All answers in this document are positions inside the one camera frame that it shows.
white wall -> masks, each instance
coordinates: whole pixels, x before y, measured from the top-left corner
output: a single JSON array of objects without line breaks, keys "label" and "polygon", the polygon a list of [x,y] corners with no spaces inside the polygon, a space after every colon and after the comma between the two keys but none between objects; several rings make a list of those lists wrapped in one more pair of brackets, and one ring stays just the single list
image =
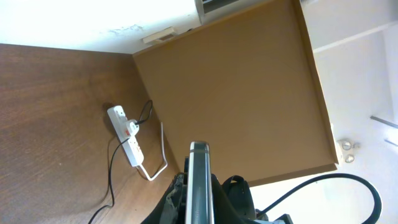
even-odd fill
[{"label": "white wall", "polygon": [[398,1],[318,0],[303,7],[303,12],[312,47],[317,49],[398,21]]},{"label": "white wall", "polygon": [[[315,54],[320,80],[336,139],[362,144],[352,164],[338,172],[361,176],[375,185],[383,200],[380,223],[398,220],[398,153],[383,140],[386,126],[369,117],[392,118],[392,102],[382,32]],[[252,188],[254,204],[265,208],[291,188],[309,179],[288,180]],[[310,185],[269,212],[283,213],[294,223],[362,223],[371,213],[368,190],[350,180],[326,180]]]},{"label": "white wall", "polygon": [[200,25],[194,0],[0,0],[0,43],[134,53],[141,39]]},{"label": "white wall", "polygon": [[398,123],[398,25],[383,31],[394,121]]}]

power cord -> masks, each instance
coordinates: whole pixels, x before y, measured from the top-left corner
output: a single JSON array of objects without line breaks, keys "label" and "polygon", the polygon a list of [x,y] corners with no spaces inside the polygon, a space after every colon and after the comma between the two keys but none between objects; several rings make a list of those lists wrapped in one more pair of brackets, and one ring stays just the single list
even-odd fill
[{"label": "power cord", "polygon": [[[149,105],[149,104],[150,104],[150,109],[149,109],[148,116],[147,116],[147,118],[142,119],[142,115],[144,114],[145,108],[147,108],[147,105]],[[141,111],[141,114],[140,114],[140,116],[139,116],[138,121],[136,122],[136,125],[142,124],[142,123],[144,123],[145,121],[147,121],[147,120],[149,119],[150,115],[152,114],[152,109],[153,109],[153,107],[154,107],[154,102],[153,102],[152,100],[148,100],[148,101],[144,104],[144,107],[143,107],[143,109],[142,109],[142,111]]]},{"label": "power cord", "polygon": [[[149,104],[150,104],[150,109],[149,109],[148,116],[147,116],[146,119],[142,119],[142,115],[144,114],[145,109],[147,108],[147,105],[149,105]],[[142,123],[146,122],[146,121],[149,119],[150,115],[152,114],[153,106],[154,106],[154,104],[153,104],[153,101],[152,101],[152,100],[148,100],[148,101],[144,104],[144,107],[143,107],[143,109],[142,109],[142,111],[141,111],[141,115],[139,116],[139,119],[138,119],[138,121],[136,122],[136,125],[142,124]],[[164,144],[163,144],[163,124],[162,124],[162,123],[161,123],[161,127],[162,127],[162,152],[163,152],[163,158],[164,158],[164,160],[165,160],[165,155],[164,155]],[[104,208],[113,208],[113,206],[114,206],[114,194],[113,194],[113,188],[112,188],[112,164],[113,164],[113,158],[114,158],[114,155],[116,154],[116,152],[118,151],[118,149],[120,148],[120,146],[123,145],[123,143],[127,142],[128,140],[129,140],[129,138],[126,139],[126,140],[124,140],[123,142],[121,142],[121,143],[116,147],[116,149],[114,150],[113,155],[112,155],[111,163],[110,163],[110,165],[109,165],[109,171],[108,171],[108,184],[109,184],[109,188],[110,188],[110,190],[111,190],[112,205],[104,205],[104,206],[102,206],[101,208],[99,208],[99,209],[94,213],[94,215],[91,217],[91,219],[89,220],[88,224],[92,224],[92,223],[93,223],[93,220],[94,220],[95,216],[97,216],[97,214],[98,214],[102,209],[104,209]]]},{"label": "power cord", "polygon": [[297,187],[293,188],[292,190],[288,191],[285,195],[281,196],[278,200],[276,200],[274,203],[272,203],[270,206],[268,206],[266,209],[263,211],[259,212],[257,214],[257,218],[261,218],[264,214],[266,214],[269,210],[273,209],[276,205],[281,203],[283,200],[285,200],[287,197],[291,196],[294,192],[300,190],[302,187],[307,186],[308,184],[314,183],[319,180],[325,180],[325,179],[330,179],[330,178],[347,178],[347,179],[353,179],[361,184],[365,185],[372,193],[373,200],[374,200],[374,206],[373,206],[373,211],[372,214],[369,216],[363,224],[375,224],[377,220],[380,218],[381,214],[381,209],[382,209],[382,203],[381,203],[381,198],[377,190],[373,187],[371,183],[369,183],[367,180],[352,175],[352,174],[326,174],[326,175],[321,175],[319,177],[314,177],[310,180],[305,181],[304,183],[298,185]]},{"label": "power cord", "polygon": [[142,164],[139,165],[139,167],[142,169],[145,176],[147,177],[147,180],[149,180],[149,181],[153,181],[164,169],[166,169],[166,167],[168,165],[166,156],[164,154],[163,123],[162,122],[160,122],[160,130],[161,130],[161,135],[162,135],[162,137],[161,137],[162,138],[162,155],[163,155],[163,161],[165,162],[165,165],[153,177],[149,177],[148,172],[145,170],[145,168]]},{"label": "power cord", "polygon": [[113,152],[112,155],[112,159],[111,159],[111,163],[109,165],[109,172],[108,172],[108,183],[109,183],[109,188],[111,189],[111,195],[112,195],[112,205],[104,205],[101,208],[99,208],[94,215],[91,217],[91,219],[89,220],[88,224],[91,224],[95,218],[95,216],[97,216],[97,214],[104,208],[113,208],[114,206],[114,195],[113,195],[113,188],[112,188],[112,164],[113,164],[113,158],[114,155],[116,154],[116,152],[118,151],[118,149],[120,148],[121,145],[123,145],[123,143],[125,143],[126,141],[128,141],[129,139],[124,140],[123,142],[121,142],[116,149]]}]

wooden cabinet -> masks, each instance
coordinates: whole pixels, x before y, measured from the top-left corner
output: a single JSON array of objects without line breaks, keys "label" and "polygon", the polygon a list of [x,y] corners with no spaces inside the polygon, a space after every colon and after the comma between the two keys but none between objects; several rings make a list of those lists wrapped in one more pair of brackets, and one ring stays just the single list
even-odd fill
[{"label": "wooden cabinet", "polygon": [[336,169],[299,1],[266,2],[134,55],[179,168],[210,143],[220,181],[251,185]]}]

black cable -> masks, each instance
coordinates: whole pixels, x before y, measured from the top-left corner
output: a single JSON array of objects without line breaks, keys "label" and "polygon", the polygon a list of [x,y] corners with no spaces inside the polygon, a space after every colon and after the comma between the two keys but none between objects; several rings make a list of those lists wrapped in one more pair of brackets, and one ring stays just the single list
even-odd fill
[{"label": "black cable", "polygon": [[289,192],[287,192],[285,195],[281,196],[278,200],[276,200],[274,203],[272,203],[270,206],[268,206],[266,209],[264,209],[263,211],[259,212],[257,214],[257,218],[260,218],[263,214],[267,213],[269,210],[273,209],[277,204],[281,203],[283,200],[285,200],[287,197],[291,196],[294,192],[300,190],[302,187],[314,183],[316,181],[319,180],[325,180],[325,179],[330,179],[330,178],[347,178],[347,179],[353,179],[356,180],[360,183],[362,183],[363,185],[365,185],[372,193],[373,196],[373,200],[374,200],[374,206],[373,206],[373,211],[372,214],[370,215],[370,217],[365,220],[365,222],[363,222],[363,224],[375,224],[377,222],[377,220],[380,217],[381,214],[381,198],[379,193],[377,192],[377,190],[373,187],[373,185],[371,183],[369,183],[367,180],[352,175],[352,174],[326,174],[326,175],[321,175],[319,177],[314,177],[310,180],[305,181],[304,183],[298,185],[297,187],[293,188],[292,190],[290,190]]},{"label": "black cable", "polygon": [[94,215],[91,217],[91,219],[89,220],[88,224],[91,224],[91,223],[93,222],[95,216],[97,216],[97,214],[98,214],[102,209],[104,209],[104,208],[113,208],[113,206],[114,206],[114,195],[113,195],[113,188],[112,188],[112,164],[113,164],[113,158],[114,158],[114,155],[116,154],[116,152],[118,151],[118,149],[120,148],[120,146],[121,146],[123,143],[125,143],[126,141],[128,141],[128,140],[129,140],[129,139],[124,140],[123,142],[121,142],[121,143],[116,147],[116,149],[114,150],[113,155],[112,155],[111,163],[110,163],[110,165],[109,165],[108,184],[109,184],[109,188],[111,189],[112,205],[104,205],[104,206],[102,206],[101,208],[99,208],[99,209],[94,213]]},{"label": "black cable", "polygon": [[[148,105],[149,103],[150,103],[150,109],[149,109],[148,116],[147,116],[147,118],[142,119],[142,115],[144,114],[144,111],[145,111],[145,109],[147,108],[147,105]],[[143,109],[142,109],[142,111],[141,111],[141,115],[139,116],[139,119],[138,119],[138,121],[136,122],[136,125],[142,124],[142,123],[144,123],[145,121],[147,121],[147,120],[149,119],[150,115],[152,114],[152,109],[153,109],[153,107],[154,107],[154,102],[153,102],[152,100],[148,100],[148,101],[145,103],[145,105],[144,105],[144,107],[143,107]]]}]

black hose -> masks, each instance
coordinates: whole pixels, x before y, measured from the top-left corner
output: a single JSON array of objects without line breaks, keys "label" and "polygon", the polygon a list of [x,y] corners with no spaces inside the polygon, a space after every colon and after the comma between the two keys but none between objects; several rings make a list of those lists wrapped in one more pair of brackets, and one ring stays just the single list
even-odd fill
[{"label": "black hose", "polygon": [[381,214],[381,198],[377,190],[373,187],[371,183],[369,183],[367,180],[352,175],[352,174],[326,174],[326,175],[321,175],[319,177],[314,177],[310,180],[305,181],[304,183],[298,185],[297,187],[293,188],[289,192],[287,192],[285,195],[281,196],[278,200],[276,200],[274,203],[272,203],[270,206],[268,206],[266,209],[263,211],[259,212],[257,214],[257,218],[260,218],[263,216],[265,213],[267,213],[269,210],[273,209],[277,204],[281,203],[283,200],[285,200],[287,197],[291,196],[294,192],[300,190],[302,187],[307,186],[308,184],[314,183],[319,180],[325,180],[325,179],[330,179],[330,178],[347,178],[347,179],[353,179],[356,180],[363,185],[365,185],[372,193],[373,200],[374,200],[374,206],[373,206],[373,211],[372,214],[369,216],[363,224],[375,224],[377,220],[380,218]]}]

